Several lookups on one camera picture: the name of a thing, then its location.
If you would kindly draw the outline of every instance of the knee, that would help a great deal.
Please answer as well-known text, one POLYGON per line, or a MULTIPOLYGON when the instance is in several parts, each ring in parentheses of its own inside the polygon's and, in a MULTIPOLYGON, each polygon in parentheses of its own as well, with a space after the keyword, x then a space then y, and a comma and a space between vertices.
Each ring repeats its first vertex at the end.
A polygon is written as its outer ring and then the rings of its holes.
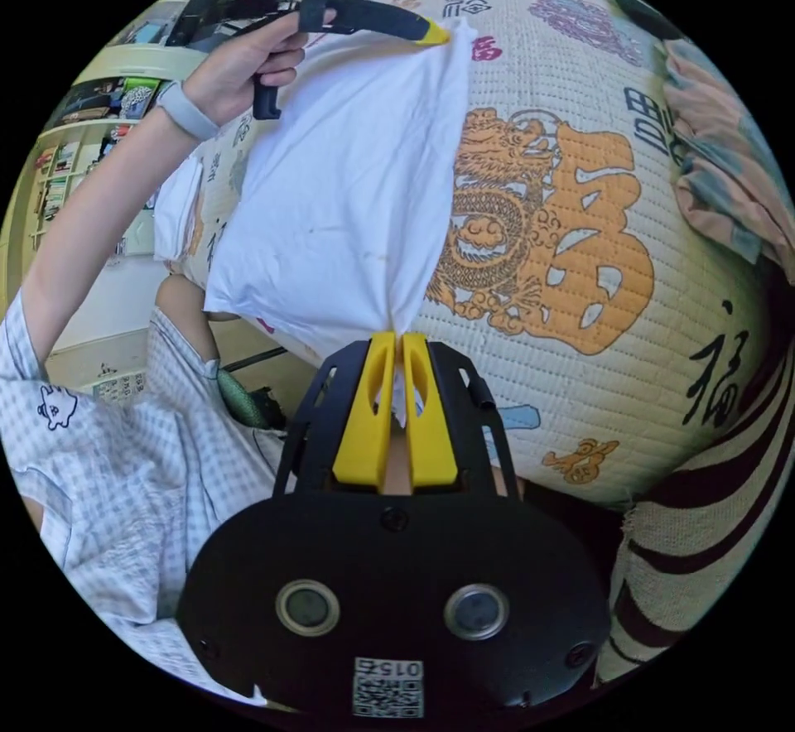
POLYGON ((170 310, 192 308, 201 311, 205 292, 181 274, 171 274, 160 283, 155 305, 168 315, 170 310))

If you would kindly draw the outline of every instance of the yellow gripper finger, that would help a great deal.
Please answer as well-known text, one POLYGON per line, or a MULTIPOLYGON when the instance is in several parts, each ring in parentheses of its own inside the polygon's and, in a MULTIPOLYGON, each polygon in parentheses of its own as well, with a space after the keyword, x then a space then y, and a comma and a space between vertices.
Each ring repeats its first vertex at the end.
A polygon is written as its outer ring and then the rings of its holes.
POLYGON ((417 333, 404 335, 402 346, 412 489, 449 487, 458 478, 458 467, 425 336, 417 333), (415 390, 422 400, 419 413, 415 390))
POLYGON ((341 484, 383 491, 392 430, 394 375, 395 333, 378 332, 370 340, 348 425, 334 462, 334 477, 341 484))

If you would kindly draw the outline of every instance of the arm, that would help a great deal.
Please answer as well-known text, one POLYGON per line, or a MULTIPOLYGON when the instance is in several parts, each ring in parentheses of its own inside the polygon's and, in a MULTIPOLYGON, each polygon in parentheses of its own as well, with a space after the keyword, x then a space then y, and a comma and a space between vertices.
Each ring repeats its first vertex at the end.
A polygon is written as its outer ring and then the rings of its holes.
POLYGON ((22 282, 22 308, 41 362, 85 300, 113 246, 197 146, 156 108, 70 197, 22 282))
MULTIPOLYGON (((326 21, 334 16, 328 12, 326 21)), ((184 83, 185 95, 219 125, 251 107, 252 77, 267 86, 296 78, 306 35, 297 13, 225 42, 184 83)), ((88 295, 113 246, 157 188, 198 146, 160 108, 80 184, 44 238, 22 283, 22 308, 40 362, 88 295)))

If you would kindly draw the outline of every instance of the pink floral pattern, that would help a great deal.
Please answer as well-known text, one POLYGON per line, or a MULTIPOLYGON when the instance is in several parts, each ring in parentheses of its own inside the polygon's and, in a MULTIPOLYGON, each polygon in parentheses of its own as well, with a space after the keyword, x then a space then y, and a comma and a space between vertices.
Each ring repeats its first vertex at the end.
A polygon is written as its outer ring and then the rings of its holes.
POLYGON ((494 44, 493 36, 479 36, 472 43, 472 61, 494 61, 503 54, 494 44))
POLYGON ((593 3, 576 0, 535 0, 528 9, 561 34, 612 53, 635 67, 644 65, 641 45, 616 28, 609 13, 593 3))

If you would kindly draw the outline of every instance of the leg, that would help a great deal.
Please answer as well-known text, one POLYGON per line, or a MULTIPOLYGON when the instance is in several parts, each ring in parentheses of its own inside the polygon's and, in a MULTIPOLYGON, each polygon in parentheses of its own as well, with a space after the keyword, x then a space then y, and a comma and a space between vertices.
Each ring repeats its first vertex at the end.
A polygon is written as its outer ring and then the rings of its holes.
POLYGON ((202 311, 205 292, 189 279, 172 274, 163 280, 157 290, 155 304, 163 315, 179 330, 204 362, 218 358, 210 320, 236 320, 236 315, 217 313, 207 315, 202 311))

